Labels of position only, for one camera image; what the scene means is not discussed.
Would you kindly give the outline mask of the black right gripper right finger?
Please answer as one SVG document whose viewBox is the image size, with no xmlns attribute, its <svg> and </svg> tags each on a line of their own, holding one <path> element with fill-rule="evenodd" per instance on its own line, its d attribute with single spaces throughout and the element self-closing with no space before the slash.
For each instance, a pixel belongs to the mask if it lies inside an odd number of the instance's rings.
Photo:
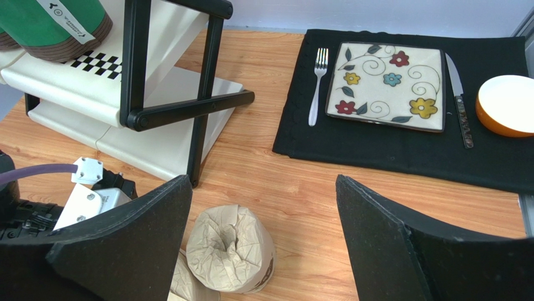
<svg viewBox="0 0 534 301">
<path fill-rule="evenodd" d="M 533 239 L 422 214 L 351 177 L 337 207 L 360 300 L 532 300 Z"/>
</svg>

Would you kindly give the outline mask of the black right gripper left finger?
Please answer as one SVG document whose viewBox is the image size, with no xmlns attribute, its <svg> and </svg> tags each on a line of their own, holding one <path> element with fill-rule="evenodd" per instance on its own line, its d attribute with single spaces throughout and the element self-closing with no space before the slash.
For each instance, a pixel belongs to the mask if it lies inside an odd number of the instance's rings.
<svg viewBox="0 0 534 301">
<path fill-rule="evenodd" d="M 192 201 L 186 175 L 47 236 L 1 243 L 2 300 L 166 300 Z"/>
</svg>

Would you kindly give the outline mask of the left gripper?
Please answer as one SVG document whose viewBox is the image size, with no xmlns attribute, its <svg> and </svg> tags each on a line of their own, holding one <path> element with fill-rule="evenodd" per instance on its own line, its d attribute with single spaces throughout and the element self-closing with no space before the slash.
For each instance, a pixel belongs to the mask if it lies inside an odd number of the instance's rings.
<svg viewBox="0 0 534 301">
<path fill-rule="evenodd" d="M 50 234 L 65 205 L 23 200 L 20 198 L 17 181 L 2 184 L 1 239 Z"/>
</svg>

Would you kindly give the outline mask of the green roll front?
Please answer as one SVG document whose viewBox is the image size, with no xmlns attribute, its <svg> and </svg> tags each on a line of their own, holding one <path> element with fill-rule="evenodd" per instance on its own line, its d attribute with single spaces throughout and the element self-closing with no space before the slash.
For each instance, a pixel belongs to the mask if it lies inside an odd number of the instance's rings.
<svg viewBox="0 0 534 301">
<path fill-rule="evenodd" d="M 100 1 L 1 1 L 1 28 L 45 61 L 63 63 L 94 50 L 112 26 Z"/>
</svg>

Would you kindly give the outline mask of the green roll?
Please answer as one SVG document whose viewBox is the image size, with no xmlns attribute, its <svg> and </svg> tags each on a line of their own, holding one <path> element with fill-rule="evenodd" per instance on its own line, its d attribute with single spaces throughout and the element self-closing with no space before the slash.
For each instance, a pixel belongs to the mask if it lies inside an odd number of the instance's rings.
<svg viewBox="0 0 534 301">
<path fill-rule="evenodd" d="M 10 51 L 19 49 L 21 46 L 3 29 L 0 28 L 0 50 Z"/>
<path fill-rule="evenodd" d="M 100 1 L 1 1 L 1 28 L 45 61 L 63 63 L 94 50 L 112 26 Z"/>
</svg>

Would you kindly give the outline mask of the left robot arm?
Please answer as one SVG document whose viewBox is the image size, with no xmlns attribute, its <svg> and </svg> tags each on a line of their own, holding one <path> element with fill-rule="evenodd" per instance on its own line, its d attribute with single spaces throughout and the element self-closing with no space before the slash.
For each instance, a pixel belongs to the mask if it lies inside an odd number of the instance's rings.
<svg viewBox="0 0 534 301">
<path fill-rule="evenodd" d="M 68 173 L 74 188 L 64 206 L 21 199 L 19 179 Z M 72 164 L 41 164 L 17 169 L 1 153 L 1 240 L 50 235 L 137 198 L 134 181 L 104 168 L 103 162 L 80 157 Z"/>
</svg>

